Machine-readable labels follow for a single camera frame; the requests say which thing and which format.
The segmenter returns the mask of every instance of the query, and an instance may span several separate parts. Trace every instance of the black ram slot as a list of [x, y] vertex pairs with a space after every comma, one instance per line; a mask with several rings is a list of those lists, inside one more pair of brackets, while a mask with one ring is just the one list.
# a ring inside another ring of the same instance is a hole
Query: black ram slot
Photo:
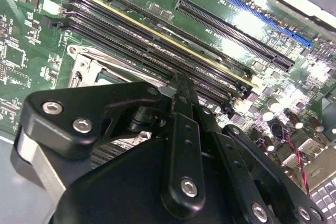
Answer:
[[101, 33], [106, 33], [109, 39], [113, 39], [113, 41], [119, 41], [120, 44], [127, 46], [128, 48], [132, 48], [133, 50], [137, 50], [142, 52], [142, 55], [150, 56], [151, 59], [159, 59], [161, 62], [166, 63], [171, 66], [178, 72], [187, 72], [190, 77], [199, 82], [206, 81], [207, 83], [212, 83], [212, 89], [218, 93], [229, 93], [232, 92], [231, 89], [225, 87], [221, 83], [216, 83], [208, 77], [207, 75], [202, 75], [200, 77], [200, 73], [197, 70], [194, 70], [191, 66], [188, 66], [188, 63], [178, 62], [176, 59], [172, 58], [169, 54], [165, 54], [158, 50], [157, 48], [146, 44], [145, 42], [138, 40], [136, 37], [130, 36], [128, 33], [123, 32], [122, 30], [118, 30], [113, 27], [111, 23], [104, 23], [99, 21], [98, 19], [94, 19], [93, 17], [87, 16], [83, 13], [77, 13], [74, 16], [76, 19], [80, 21], [81, 24], [85, 24], [89, 27], [92, 26], [96, 31], [100, 31]]
[[[166, 41], [163, 41], [163, 40], [153, 40], [153, 36], [150, 36], [148, 31], [145, 31], [144, 29], [140, 28], [140, 27], [136, 27], [134, 28], [133, 26], [130, 26], [129, 23], [125, 22], [124, 20], [122, 20], [121, 17], [113, 14], [111, 16], [109, 16], [108, 14], [106, 14], [106, 10], [103, 10], [104, 12], [102, 13], [101, 12], [101, 7], [100, 6], [97, 6], [95, 3], [92, 3], [90, 1], [85, 1], [85, 5], [83, 5], [85, 8], [90, 8], [92, 10], [94, 10], [95, 12], [97, 12], [99, 15], [103, 14], [103, 17], [108, 17], [109, 20], [111, 21], [114, 21], [116, 24], [120, 24], [120, 26], [123, 26], [125, 27], [127, 30], [130, 30], [132, 31], [133, 33], [141, 36], [141, 37], [144, 37], [145, 39], [148, 39], [148, 40], [152, 40], [155, 44], [157, 44], [158, 46], [164, 48], [165, 50], [167, 51], [170, 51], [180, 57], [183, 57], [183, 59], [186, 59], [187, 61], [190, 61], [190, 62], [193, 62], [197, 65], [199, 65], [199, 72], [202, 72], [202, 73], [209, 73], [209, 76], [212, 76], [213, 77], [213, 80], [216, 81], [216, 82], [219, 82], [221, 84], [221, 86], [223, 86], [223, 82], [227, 82], [227, 83], [230, 83], [231, 85], [233, 86], [236, 86], [236, 87], [240, 87], [241, 84], [236, 80], [234, 79], [233, 77], [231, 77], [230, 75], [228, 74], [225, 74], [217, 69], [214, 69], [213, 67], [209, 66], [206, 62], [198, 59], [197, 57], [194, 57], [192, 55], [189, 55], [188, 53], [184, 52], [183, 50], [179, 50], [175, 47], [173, 47], [172, 45], [169, 45], [168, 42]], [[113, 27], [112, 24], [110, 22], [107, 22], [105, 20], [98, 20], [96, 17], [92, 17], [92, 14], [89, 14], [89, 13], [84, 13], [84, 11], [79, 11], [77, 12], [78, 15], [80, 15], [81, 17], [84, 17], [86, 16], [86, 22], [90, 23], [94, 23], [96, 25], [100, 25], [100, 26], [103, 26], [104, 28], [106, 27], [111, 27], [111, 29], [113, 29], [113, 31], [111, 31], [113, 34], [116, 34], [116, 33], [120, 33], [122, 32], [122, 30], [120, 28], [116, 28], [116, 27]]]
[[256, 57], [270, 64], [274, 64], [275, 67], [285, 72], [288, 72], [295, 64], [293, 60], [289, 59], [285, 55], [259, 42], [252, 36], [243, 33], [231, 24], [225, 22], [221, 18], [189, 0], [178, 0], [176, 10], [202, 24], [206, 28], [215, 31], [225, 39], [240, 45]]
[[[90, 28], [88, 25], [83, 25], [83, 24], [76, 24], [76, 23], [70, 23], [69, 24], [69, 29], [71, 29], [72, 31], [98, 43], [99, 45], [104, 46], [107, 49], [113, 49], [116, 50], [117, 52], [122, 52], [123, 55], [127, 55], [132, 56], [132, 58], [134, 58], [134, 54], [136, 55], [142, 55], [142, 57], [144, 57], [143, 52], [139, 52], [138, 50], [134, 50], [132, 48], [130, 48], [129, 46], [124, 46], [124, 48], [120, 48], [120, 46], [118, 46], [119, 42], [116, 43], [114, 38], [111, 37], [106, 37], [104, 36], [102, 33], [94, 30], [94, 28]], [[165, 70], [161, 71], [161, 68], [159, 70], [158, 65], [155, 64], [149, 64], [149, 66], [152, 68], [153, 72], [165, 72]], [[161, 65], [161, 67], [163, 68], [167, 68], [167, 65]], [[200, 95], [203, 96], [206, 99], [209, 99], [210, 101], [215, 102], [217, 105], [221, 105], [223, 103], [224, 100], [229, 100], [230, 97], [225, 95], [225, 92], [223, 93], [223, 91], [220, 91], [214, 87], [208, 88], [207, 90], [204, 89], [204, 86], [208, 86], [208, 82], [205, 82], [204, 79], [200, 78], [197, 74], [188, 71], [185, 68], [181, 68], [178, 67], [176, 64], [174, 64], [174, 67], [168, 67], [169, 70], [167, 70], [167, 72], [170, 72], [171, 74], [168, 75], [169, 78], [171, 78], [173, 76], [173, 73], [177, 72], [182, 72], [187, 74], [189, 77], [191, 77], [192, 80], [195, 81], [196, 86], [197, 86], [197, 90], [200, 91]]]
[[146, 17], [147, 19], [150, 19], [151, 21], [154, 22], [154, 24], [161, 24], [164, 27], [168, 28], [169, 30], [175, 32], [176, 34], [180, 35], [181, 37], [187, 39], [188, 41], [191, 41], [192, 43], [204, 48], [206, 51], [209, 51], [210, 53], [214, 54], [217, 57], [220, 57], [223, 61], [226, 61], [227, 63], [239, 68], [241, 71], [244, 71], [246, 73], [246, 75], [251, 76], [252, 74], [254, 74], [254, 71], [252, 69], [249, 69], [248, 67], [246, 67], [244, 64], [240, 63], [239, 61], [223, 54], [221, 51], [209, 46], [207, 43], [205, 43], [204, 41], [196, 38], [195, 36], [179, 29], [178, 27], [160, 19], [159, 17], [156, 17], [155, 15], [153, 15], [152, 13], [148, 12], [147, 10], [135, 5], [134, 3], [128, 1], [128, 0], [111, 0], [111, 1], [115, 1], [118, 2], [119, 4], [129, 8], [129, 10], [132, 10], [134, 12], [137, 12], [141, 15], [143, 15], [144, 17]]

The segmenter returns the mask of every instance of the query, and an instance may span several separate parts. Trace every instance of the capacitor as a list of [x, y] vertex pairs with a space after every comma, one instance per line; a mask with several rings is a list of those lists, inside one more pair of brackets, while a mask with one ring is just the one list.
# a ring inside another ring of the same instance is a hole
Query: capacitor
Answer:
[[272, 152], [275, 149], [275, 146], [273, 145], [273, 142], [269, 136], [263, 135], [264, 139], [264, 146], [268, 152]]
[[274, 118], [274, 114], [267, 107], [261, 108], [260, 114], [265, 122], [271, 121]]
[[296, 129], [303, 128], [303, 123], [301, 122], [301, 120], [299, 119], [299, 117], [296, 114], [294, 114], [294, 113], [289, 114], [288, 119], [294, 125], [294, 127]]
[[320, 121], [317, 118], [309, 118], [308, 122], [316, 132], [324, 131], [324, 127], [321, 125]]
[[269, 109], [274, 113], [278, 113], [278, 112], [282, 111], [281, 104], [275, 98], [271, 98], [271, 99], [268, 100], [267, 107], [269, 107]]

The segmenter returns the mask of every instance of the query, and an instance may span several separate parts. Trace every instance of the black metal bracket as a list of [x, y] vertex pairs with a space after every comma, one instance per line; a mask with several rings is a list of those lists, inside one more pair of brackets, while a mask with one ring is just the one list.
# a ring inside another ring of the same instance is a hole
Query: black metal bracket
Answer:
[[[79, 167], [73, 176], [57, 176], [58, 202], [61, 189], [88, 171], [94, 147], [146, 130], [153, 133], [149, 141], [157, 136], [167, 141], [161, 199], [172, 216], [189, 220], [203, 210], [206, 155], [214, 161], [222, 186], [218, 193], [229, 202], [233, 223], [326, 223], [319, 208], [243, 131], [234, 125], [219, 128], [187, 77], [177, 74], [171, 85], [172, 98], [146, 82], [33, 93], [24, 103], [12, 164], [19, 173], [18, 167], [27, 169], [30, 175], [21, 174], [48, 191], [55, 186], [42, 176], [45, 169], [59, 175], [64, 166]], [[33, 154], [22, 152], [23, 139], [35, 148]], [[49, 165], [41, 166], [42, 161]], [[312, 209], [317, 215], [309, 214]]]

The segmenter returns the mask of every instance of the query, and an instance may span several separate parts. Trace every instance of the screw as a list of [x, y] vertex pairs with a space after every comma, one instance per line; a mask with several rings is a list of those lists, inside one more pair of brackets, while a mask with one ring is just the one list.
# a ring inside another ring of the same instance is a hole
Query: screw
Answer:
[[192, 182], [189, 178], [184, 178], [181, 181], [181, 189], [182, 191], [189, 197], [195, 197], [197, 195], [197, 187], [194, 182]]
[[322, 221], [322, 216], [320, 215], [319, 212], [317, 212], [317, 211], [316, 211], [315, 209], [313, 209], [313, 208], [310, 208], [310, 210], [311, 210], [311, 212], [314, 214], [314, 216], [315, 216], [318, 220]]
[[80, 133], [88, 133], [92, 130], [92, 124], [89, 120], [86, 119], [76, 119], [72, 123], [72, 127]]
[[179, 99], [180, 99], [181, 102], [187, 103], [187, 99], [183, 95], [180, 95]]
[[50, 115], [58, 115], [63, 111], [63, 107], [58, 102], [45, 102], [42, 105], [42, 109], [45, 113]]
[[147, 91], [150, 92], [153, 95], [157, 95], [159, 93], [158, 90], [153, 88], [153, 87], [147, 89]]
[[240, 132], [239, 132], [239, 130], [238, 130], [237, 128], [232, 128], [232, 130], [233, 130], [233, 132], [234, 132], [236, 135], [239, 135], [239, 134], [240, 134]]
[[208, 108], [206, 108], [206, 107], [203, 107], [203, 111], [204, 111], [204, 113], [207, 114], [207, 115], [210, 115], [210, 114], [211, 114], [211, 111], [210, 111]]
[[267, 214], [265, 210], [259, 205], [258, 203], [253, 203], [252, 206], [252, 211], [254, 215], [258, 218], [258, 220], [262, 223], [267, 222]]
[[303, 207], [298, 206], [298, 211], [305, 220], [310, 220], [309, 213]]

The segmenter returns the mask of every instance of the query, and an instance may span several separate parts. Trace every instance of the dimm slot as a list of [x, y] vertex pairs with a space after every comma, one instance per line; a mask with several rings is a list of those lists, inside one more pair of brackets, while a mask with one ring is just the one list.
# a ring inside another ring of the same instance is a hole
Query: dimm slot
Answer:
[[306, 40], [305, 38], [301, 37], [300, 35], [293, 33], [291, 30], [286, 29], [286, 28], [282, 28], [280, 27], [277, 22], [271, 18], [267, 18], [265, 17], [263, 14], [257, 12], [256, 10], [252, 9], [251, 7], [249, 7], [248, 5], [246, 5], [244, 2], [240, 1], [240, 0], [226, 0], [236, 6], [238, 6], [240, 9], [245, 10], [251, 14], [253, 14], [254, 16], [256, 16], [257, 18], [259, 18], [260, 20], [262, 20], [264, 23], [266, 23], [267, 25], [271, 26], [272, 28], [274, 28], [275, 30], [285, 34], [286, 36], [288, 36], [289, 38], [297, 41], [298, 43], [304, 45], [307, 48], [311, 48], [312, 47], [312, 42]]
[[187, 72], [192, 79], [197, 80], [199, 82], [204, 82], [209, 86], [212, 86], [212, 89], [217, 94], [225, 94], [225, 93], [233, 93], [233, 90], [223, 86], [221, 83], [215, 83], [214, 80], [207, 76], [206, 74], [201, 72], [202, 77], [199, 76], [200, 71], [197, 69], [193, 69], [192, 66], [188, 65], [187, 62], [178, 62], [171, 55], [165, 54], [164, 52], [158, 50], [156, 47], [151, 46], [137, 37], [133, 37], [132, 35], [125, 33], [124, 31], [117, 29], [111, 23], [103, 22], [102, 20], [95, 19], [81, 12], [75, 12], [74, 17], [80, 21], [81, 24], [86, 24], [86, 26], [93, 26], [95, 31], [100, 33], [105, 33], [108, 35], [108, 38], [113, 39], [115, 41], [119, 41], [120, 44], [123, 44], [133, 50], [137, 50], [142, 52], [143, 56], [150, 56], [151, 58], [160, 59], [160, 61], [166, 63], [169, 66], [172, 66], [173, 69], [178, 72]]
[[[140, 56], [142, 55], [142, 52], [139, 52], [137, 50], [133, 50], [132, 48], [129, 48], [128, 46], [124, 46], [123, 48], [120, 48], [119, 43], [116, 43], [116, 41], [113, 38], [104, 36], [102, 33], [99, 33], [95, 31], [93, 27], [88, 29], [88, 26], [84, 26], [83, 24], [76, 24], [70, 23], [69, 27], [70, 30], [76, 32], [79, 35], [82, 35], [86, 37], [87, 39], [91, 40], [92, 42], [97, 43], [98, 45], [103, 46], [107, 50], [115, 50], [117, 49], [117, 52], [121, 52], [122, 55], [127, 55], [128, 57], [130, 56], [131, 59], [134, 58], [137, 60], [136, 55]], [[148, 66], [151, 68], [151, 71], [157, 72], [159, 74], [167, 74], [168, 78], [172, 78], [173, 74], [176, 72], [174, 68], [169, 68], [167, 66], [163, 67], [166, 68], [163, 71], [161, 71], [161, 68], [158, 68], [158, 65], [155, 65], [154, 63], [148, 64]], [[197, 86], [197, 91], [199, 92], [199, 95], [202, 96], [203, 98], [214, 102], [217, 105], [221, 105], [224, 100], [229, 101], [229, 97], [226, 95], [223, 95], [223, 93], [219, 92], [218, 90], [215, 90], [214, 88], [208, 88], [205, 89], [204, 87], [208, 87], [208, 83], [205, 83], [204, 80], [197, 78], [195, 80], [196, 86]]]
[[231, 24], [189, 0], [178, 0], [175, 9], [211, 31], [215, 31], [223, 38], [238, 44], [254, 56], [267, 63], [273, 64], [285, 72], [288, 72], [295, 64], [293, 60], [276, 52], [267, 45], [262, 44], [252, 36], [243, 33]]
[[[99, 15], [102, 15], [103, 17], [106, 17], [109, 20], [112, 20], [116, 23], [119, 24], [120, 21], [122, 21], [120, 19], [120, 17], [115, 17], [115, 15], [110, 16], [109, 13], [106, 13], [106, 10], [101, 10], [100, 6], [97, 6], [95, 3], [92, 3], [89, 0], [81, 0], [79, 2], [77, 2], [77, 4], [81, 4], [83, 5], [85, 8], [82, 9], [82, 12], [84, 12], [84, 9], [88, 8], [91, 10], [94, 10], [95, 12], [99, 13]], [[107, 21], [105, 20], [101, 20], [100, 22], [104, 22], [105, 26], [111, 26], [112, 24], [109, 24]], [[133, 33], [138, 34], [139, 36], [143, 36], [144, 38], [148, 39], [148, 40], [153, 40], [153, 42], [155, 42], [155, 44], [159, 45], [160, 47], [166, 49], [167, 51], [170, 51], [178, 56], [183, 57], [184, 59], [186, 59], [187, 61], [190, 62], [195, 62], [196, 64], [199, 65], [199, 67], [201, 69], [203, 69], [204, 71], [202, 71], [202, 73], [209, 73], [211, 76], [213, 76], [214, 81], [216, 81], [216, 79], [222, 79], [224, 82], [227, 82], [233, 86], [238, 87], [239, 86], [239, 82], [237, 82], [236, 79], [234, 79], [233, 77], [231, 77], [230, 75], [223, 73], [217, 69], [213, 69], [211, 66], [208, 66], [206, 62], [201, 61], [200, 59], [197, 59], [195, 57], [193, 57], [192, 55], [187, 54], [186, 52], [179, 50], [178, 48], [175, 48], [173, 46], [171, 46], [169, 43], [167, 43], [166, 41], [163, 40], [154, 40], [154, 37], [152, 35], [150, 35], [147, 31], [143, 31], [140, 27], [136, 27], [134, 28], [133, 26], [129, 26], [128, 23], [126, 22], [121, 22], [121, 25], [123, 25], [124, 27], [126, 27], [128, 30], [132, 31]]]
[[[161, 20], [159, 17], [156, 17], [155, 15], [153, 15], [152, 13], [148, 12], [147, 10], [135, 5], [134, 3], [128, 1], [128, 0], [111, 0], [111, 1], [116, 1], [124, 6], [126, 6], [127, 8], [129, 8], [129, 10], [133, 11], [133, 12], [136, 12], [138, 14], [141, 14], [143, 15], [144, 17], [146, 17], [147, 19], [153, 21], [154, 24], [161, 24], [163, 25], [164, 27], [168, 28], [169, 30], [175, 32], [176, 34], [178, 34], [179, 36], [185, 38], [187, 41], [190, 41], [202, 48], [204, 48], [205, 50], [202, 50], [202, 52], [210, 52], [211, 54], [213, 55], [216, 55], [217, 57], [221, 58], [224, 62], [227, 62], [228, 64], [230, 64], [231, 66], [231, 69], [234, 69], [235, 67], [236, 68], [239, 68], [241, 71], [245, 72], [247, 76], [251, 77], [253, 74], [254, 74], [254, 71], [250, 68], [248, 68], [246, 65], [240, 63], [239, 61], [223, 54], [223, 52], [209, 46], [207, 43], [201, 41], [200, 39], [196, 38], [195, 36], [175, 27], [174, 25], [164, 21], [164, 20]], [[218, 69], [223, 69], [223, 67], [221, 66], [220, 63], [218, 63]], [[257, 88], [256, 85], [252, 84], [251, 82], [249, 81], [243, 81], [244, 83], [254, 87], [254, 88]]]

